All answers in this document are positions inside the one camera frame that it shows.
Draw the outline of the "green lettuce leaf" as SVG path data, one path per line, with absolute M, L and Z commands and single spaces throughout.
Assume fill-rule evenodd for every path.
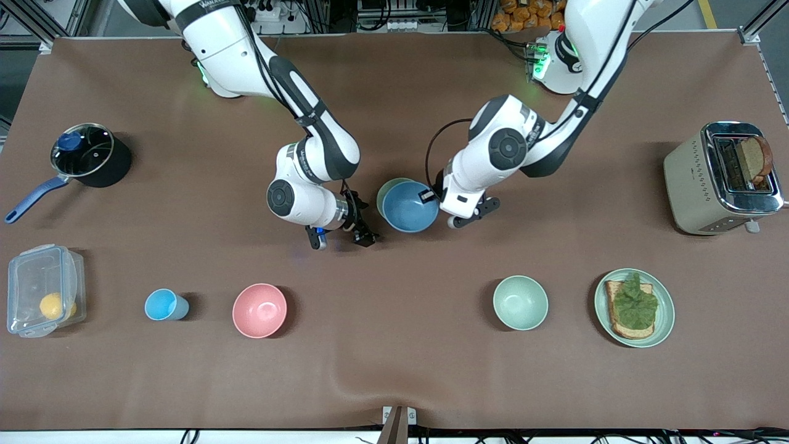
M 642 283 L 639 273 L 631 273 L 623 281 L 610 282 L 610 314 L 615 326 L 647 331 L 654 326 L 657 309 L 653 287 Z

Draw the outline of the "blue cup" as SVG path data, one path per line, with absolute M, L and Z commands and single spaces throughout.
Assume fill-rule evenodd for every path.
M 189 301 L 169 289 L 158 289 L 147 296 L 145 315 L 153 321 L 177 321 L 188 315 Z

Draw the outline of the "metal table clamp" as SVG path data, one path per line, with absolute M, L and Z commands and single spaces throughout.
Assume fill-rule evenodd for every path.
M 409 406 L 384 408 L 384 423 L 377 444 L 408 444 L 409 427 L 417 425 L 417 411 Z

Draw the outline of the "glass lid with blue knob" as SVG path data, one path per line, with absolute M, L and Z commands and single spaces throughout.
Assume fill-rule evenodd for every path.
M 104 126 L 83 123 L 65 130 L 50 154 L 54 169 L 63 175 L 88 175 L 102 166 L 113 150 L 115 139 Z

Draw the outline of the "pink bowl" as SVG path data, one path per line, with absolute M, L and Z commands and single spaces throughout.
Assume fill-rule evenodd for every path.
M 237 331 L 251 339 L 276 334 L 287 318 L 287 300 L 278 287 L 266 283 L 244 289 L 234 301 L 233 323 Z

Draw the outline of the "toast slice in toaster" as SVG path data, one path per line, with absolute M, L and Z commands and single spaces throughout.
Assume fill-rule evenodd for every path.
M 743 177 L 756 187 L 761 187 L 773 169 L 772 149 L 766 138 L 753 136 L 736 146 Z

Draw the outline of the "white socket strip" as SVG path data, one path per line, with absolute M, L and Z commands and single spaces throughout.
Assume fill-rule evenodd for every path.
M 416 33 L 420 23 L 417 17 L 389 17 L 384 22 L 380 17 L 359 17 L 357 33 Z

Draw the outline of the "bag of orange fruit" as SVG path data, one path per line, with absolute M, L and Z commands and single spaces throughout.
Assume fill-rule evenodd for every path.
M 563 30 L 567 0 L 499 0 L 499 8 L 490 27 L 500 33 L 549 27 Z

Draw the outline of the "clear plastic food container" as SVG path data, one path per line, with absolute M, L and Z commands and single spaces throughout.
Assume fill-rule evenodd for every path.
M 62 245 L 39 245 L 11 259 L 8 269 L 7 329 L 22 338 L 39 338 L 84 321 L 87 315 L 84 258 Z M 74 298 L 76 315 L 46 320 L 39 302 L 52 292 Z

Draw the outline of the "yellow lemon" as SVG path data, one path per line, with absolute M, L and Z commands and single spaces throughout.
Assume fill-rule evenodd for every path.
M 43 317 L 50 321 L 66 321 L 77 312 L 74 298 L 64 296 L 61 292 L 52 292 L 44 296 L 39 302 L 39 310 Z

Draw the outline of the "blue bowl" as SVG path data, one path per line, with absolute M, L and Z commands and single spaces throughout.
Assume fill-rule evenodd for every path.
M 430 191 L 422 183 L 406 180 L 395 184 L 382 200 L 382 214 L 392 228 L 405 233 L 417 233 L 429 228 L 439 214 L 436 199 L 423 202 L 421 194 Z

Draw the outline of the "light green plate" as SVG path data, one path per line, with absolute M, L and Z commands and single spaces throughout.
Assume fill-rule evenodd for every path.
M 608 297 L 604 290 L 604 281 L 623 281 L 626 280 L 631 273 L 639 273 L 642 282 L 653 284 L 653 294 L 658 298 L 658 311 L 654 334 L 640 340 L 624 339 L 614 333 L 611 321 L 609 320 Z M 668 290 L 653 275 L 639 269 L 616 269 L 601 278 L 594 290 L 594 310 L 601 327 L 609 337 L 619 342 L 621 345 L 631 348 L 651 348 L 659 345 L 668 338 L 668 335 L 670 335 L 674 327 L 674 321 L 676 320 L 673 300 Z

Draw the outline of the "white power strip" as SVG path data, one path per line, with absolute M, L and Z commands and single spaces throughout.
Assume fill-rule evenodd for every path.
M 293 35 L 307 31 L 298 6 L 293 0 L 249 0 L 254 11 L 253 30 L 259 35 Z

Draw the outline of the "beige and chrome toaster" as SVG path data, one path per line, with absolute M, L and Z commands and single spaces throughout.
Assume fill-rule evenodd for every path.
M 743 226 L 758 233 L 760 219 L 787 207 L 774 159 L 761 187 L 743 177 L 736 146 L 753 136 L 764 137 L 751 123 L 714 121 L 667 155 L 663 173 L 679 229 L 716 236 Z

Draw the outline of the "brown table cover sheet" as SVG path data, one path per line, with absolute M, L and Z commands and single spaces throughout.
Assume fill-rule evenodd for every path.
M 442 215 L 408 235 L 375 197 L 423 181 L 440 126 L 512 94 L 554 121 L 568 102 L 525 78 L 482 35 L 284 38 L 290 59 L 358 140 L 349 185 L 382 236 L 333 233 L 313 251 L 268 209 L 276 152 L 303 137 L 276 101 L 204 87 L 179 39 L 62 39 L 36 59 L 0 153 L 0 430 L 367 426 L 384 406 L 431 428 L 789 428 L 789 211 L 701 238 L 674 228 L 663 159 L 707 123 L 755 124 L 789 189 L 789 128 L 758 50 L 733 33 L 654 33 L 554 175 L 490 189 L 495 213 L 462 229 Z M 116 184 L 71 181 L 14 224 L 55 177 L 50 151 L 98 123 L 129 146 Z M 87 315 L 45 337 L 7 329 L 11 259 L 39 245 L 84 258 Z M 639 269 L 676 320 L 651 348 L 611 339 L 594 290 Z M 529 276 L 549 296 L 532 331 L 493 308 Z M 246 287 L 278 287 L 287 317 L 251 339 L 232 310 Z M 150 293 L 189 301 L 177 321 Z

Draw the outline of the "brown bread slice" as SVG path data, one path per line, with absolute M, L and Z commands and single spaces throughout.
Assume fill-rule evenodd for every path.
M 645 338 L 650 337 L 651 335 L 653 335 L 654 331 L 655 331 L 655 324 L 654 324 L 653 327 L 651 327 L 647 331 L 629 331 L 628 329 L 623 329 L 621 327 L 615 326 L 615 324 L 614 324 L 614 322 L 612 320 L 612 315 L 610 314 L 610 282 L 611 281 L 613 281 L 613 280 L 606 280 L 606 281 L 604 281 L 604 290 L 605 290 L 605 293 L 606 293 L 606 295 L 608 297 L 608 314 L 609 314 L 609 320 L 611 321 L 611 326 L 612 326 L 612 329 L 613 329 L 614 333 L 616 335 L 618 335 L 619 337 L 622 337 L 624 339 L 629 339 L 629 340 L 645 339 Z

